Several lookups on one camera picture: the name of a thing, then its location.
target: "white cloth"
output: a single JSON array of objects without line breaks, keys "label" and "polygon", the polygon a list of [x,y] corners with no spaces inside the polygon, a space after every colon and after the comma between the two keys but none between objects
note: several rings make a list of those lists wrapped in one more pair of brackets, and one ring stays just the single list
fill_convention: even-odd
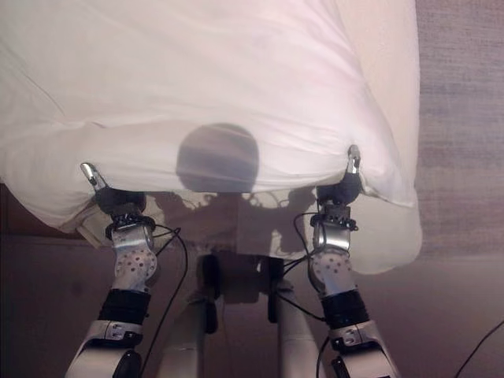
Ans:
[{"label": "white cloth", "polygon": [[[355,143],[367,194],[414,206],[414,2],[359,3],[340,6],[399,152],[331,0],[2,0],[0,176],[62,227],[93,195],[82,161],[127,190],[271,191],[336,181]],[[366,202],[420,230],[416,209],[375,198],[355,204],[366,222]],[[275,254],[275,235],[269,251],[243,244],[242,218],[237,249]],[[354,241],[356,269],[373,270]]]}]

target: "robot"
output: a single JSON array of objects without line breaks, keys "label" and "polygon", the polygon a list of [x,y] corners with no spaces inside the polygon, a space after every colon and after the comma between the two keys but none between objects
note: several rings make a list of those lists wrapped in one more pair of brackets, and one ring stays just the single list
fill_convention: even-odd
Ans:
[{"label": "robot", "polygon": [[[317,187],[319,210],[313,227],[313,251],[307,261],[308,280],[324,311],[328,338],[337,352],[331,367],[338,378],[399,378],[377,326],[369,318],[352,277],[349,260],[350,233],[357,231],[350,207],[361,192],[356,146],[348,151],[343,179]],[[138,378],[142,361],[135,346],[142,341],[142,324],[150,301],[148,283],[157,269],[154,253],[154,221],[142,215],[144,193],[120,191],[106,184],[89,163],[81,165],[95,191],[100,209],[112,223],[106,235],[116,253],[115,280],[98,319],[94,321],[66,373],[67,378]],[[280,376],[282,378],[325,378],[320,368],[321,351],[297,305],[294,288],[284,279],[284,262],[269,258],[264,269],[269,276],[269,320],[279,327]],[[214,301],[220,294],[218,261],[208,256],[202,262],[200,288],[187,301],[186,309],[171,327],[165,344],[158,378],[202,376],[205,334],[217,330]],[[313,368],[317,362],[317,371]]]}]

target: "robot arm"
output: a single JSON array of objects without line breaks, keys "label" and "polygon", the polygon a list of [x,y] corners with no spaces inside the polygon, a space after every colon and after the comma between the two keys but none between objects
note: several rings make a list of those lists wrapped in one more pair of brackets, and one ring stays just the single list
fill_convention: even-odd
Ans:
[{"label": "robot arm", "polygon": [[136,378],[142,362],[134,347],[142,341],[150,301],[146,281],[158,266],[154,221],[142,216],[144,193],[112,189],[91,164],[83,163],[81,169],[95,190],[98,206],[112,218],[106,234],[116,252],[115,280],[66,377]]},{"label": "robot arm", "polygon": [[358,227],[348,204],[361,191],[359,164],[358,148],[352,146],[343,180],[317,188],[321,211],[310,222],[314,252],[309,274],[321,299],[332,348],[339,352],[332,362],[338,378],[399,378],[352,277],[350,232]]}]

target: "white pillowcase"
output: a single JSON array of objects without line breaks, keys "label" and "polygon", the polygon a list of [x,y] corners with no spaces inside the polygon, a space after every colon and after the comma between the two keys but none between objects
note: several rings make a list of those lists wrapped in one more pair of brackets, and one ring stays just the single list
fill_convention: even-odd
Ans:
[{"label": "white pillowcase", "polygon": [[[0,176],[51,226],[93,195],[82,161],[126,190],[271,191],[337,181],[351,144],[368,195],[415,203],[330,0],[4,0],[0,35]],[[181,169],[194,135],[216,169]]]}]

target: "black wire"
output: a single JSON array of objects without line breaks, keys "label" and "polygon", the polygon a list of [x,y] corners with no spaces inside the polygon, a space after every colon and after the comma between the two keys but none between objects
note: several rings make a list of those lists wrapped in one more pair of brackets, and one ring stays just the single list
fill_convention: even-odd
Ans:
[{"label": "black wire", "polygon": [[317,369],[315,371],[315,377],[319,378],[319,375],[321,373],[321,362],[322,362],[322,354],[324,353],[325,347],[329,343],[329,336],[325,338],[324,342],[322,343],[322,346],[320,350],[318,351],[318,357],[317,357]]},{"label": "black wire", "polygon": [[[318,214],[318,213],[300,213],[300,214],[296,215],[294,217],[294,219],[292,220],[292,224],[294,225],[294,230],[296,231],[296,234],[298,234],[299,238],[301,239],[302,246],[305,249],[306,258],[308,258],[308,259],[311,258],[311,253],[308,251],[308,247],[306,246],[305,238],[303,238],[301,232],[299,231],[297,220],[300,217],[304,217],[305,215],[316,215],[316,214]],[[315,289],[315,291],[317,293],[320,293],[321,291],[319,290],[317,285],[313,282],[313,277],[309,274],[309,264],[306,264],[306,274],[308,275],[308,281],[312,285],[313,289]]]},{"label": "black wire", "polygon": [[152,237],[153,237],[153,238],[161,238],[162,236],[170,235],[170,234],[172,234],[172,233],[173,233],[173,232],[168,231],[168,232],[163,232],[162,234],[153,235]]},{"label": "black wire", "polygon": [[159,256],[161,254],[161,252],[163,250],[165,250],[165,248],[180,234],[180,232],[182,231],[182,229],[180,227],[177,227],[175,229],[172,229],[170,227],[166,227],[166,226],[163,226],[161,224],[156,224],[156,228],[159,227],[159,228],[165,228],[167,230],[169,230],[169,232],[166,233],[166,235],[168,234],[173,234],[173,237],[171,237],[170,239],[168,239],[165,244],[163,244],[163,246],[159,249],[159,251],[156,253],[156,256]]},{"label": "black wire", "polygon": [[[156,224],[156,227],[168,228],[168,227],[157,225],[157,224]],[[150,357],[150,354],[152,352],[152,348],[154,347],[154,344],[156,343],[156,339],[158,338],[159,331],[161,330],[161,327],[162,327],[163,323],[165,322],[166,315],[168,314],[170,308],[172,307],[173,301],[175,300],[176,296],[179,294],[179,290],[182,287],[183,281],[185,280],[186,275],[187,275],[187,271],[189,270],[189,257],[187,255],[187,247],[186,247],[186,244],[183,242],[182,238],[179,236],[180,229],[176,228],[176,230],[177,229],[179,231],[178,232],[174,232],[173,238],[177,238],[179,240],[180,244],[182,245],[182,248],[183,248],[183,257],[184,257],[183,275],[182,275],[182,277],[180,277],[179,283],[176,285],[176,289],[173,292],[172,297],[170,298],[170,300],[168,302],[168,305],[165,308],[163,316],[159,320],[159,324],[157,325],[156,332],[154,333],[154,337],[152,338],[152,341],[150,342],[149,350],[147,351],[147,354],[146,354],[146,357],[145,357],[145,361],[143,362],[143,367],[142,367],[142,371],[140,373],[140,376],[142,376],[143,372],[145,371],[145,368],[147,366],[147,362],[149,361],[149,357]]]},{"label": "black wire", "polygon": [[285,298],[283,295],[281,295],[278,291],[276,292],[276,295],[278,296],[278,298],[282,299],[283,301],[287,302],[288,304],[290,304],[291,306],[294,306],[296,309],[299,309],[300,311],[302,311],[303,313],[305,313],[306,315],[312,317],[313,319],[315,320],[318,320],[318,321],[325,321],[325,318],[324,317],[319,317],[317,315],[315,315],[314,313],[311,313],[310,311],[308,311],[307,309],[303,309],[300,305],[298,305],[297,303],[295,302],[292,302],[290,299],[288,298]]},{"label": "black wire", "polygon": [[290,263],[288,263],[288,265],[284,265],[283,267],[287,267],[289,266],[289,268],[283,272],[283,275],[282,277],[285,277],[287,275],[287,273],[289,273],[292,269],[294,269],[296,266],[298,266],[299,264],[301,264],[303,261],[305,261],[307,259],[306,256],[303,256],[302,258],[299,258],[298,260],[294,260]]},{"label": "black wire", "polygon": [[462,370],[464,369],[464,367],[469,363],[469,361],[471,360],[471,358],[473,358],[474,354],[476,354],[476,352],[478,351],[478,349],[480,349],[481,345],[483,345],[483,343],[485,342],[485,340],[488,339],[499,328],[501,328],[503,324],[504,324],[504,320],[502,320],[499,324],[497,324],[490,331],[488,331],[485,336],[483,336],[483,338],[480,340],[480,342],[478,343],[478,345],[476,345],[476,348],[474,348],[474,350],[469,355],[469,357],[467,357],[465,359],[464,363],[462,364],[462,366],[460,367],[460,369],[457,371],[457,374],[455,374],[455,378],[458,378],[460,376],[460,373],[462,372]]},{"label": "black wire", "polygon": [[292,224],[294,225],[294,230],[296,231],[296,234],[298,234],[299,238],[301,239],[302,246],[303,246],[305,253],[306,253],[306,256],[308,258],[309,258],[308,247],[306,246],[305,238],[302,236],[301,232],[299,231],[297,221],[300,217],[304,217],[305,215],[315,215],[315,214],[318,214],[318,213],[300,213],[300,214],[296,215],[294,217],[294,219],[292,220]]}]

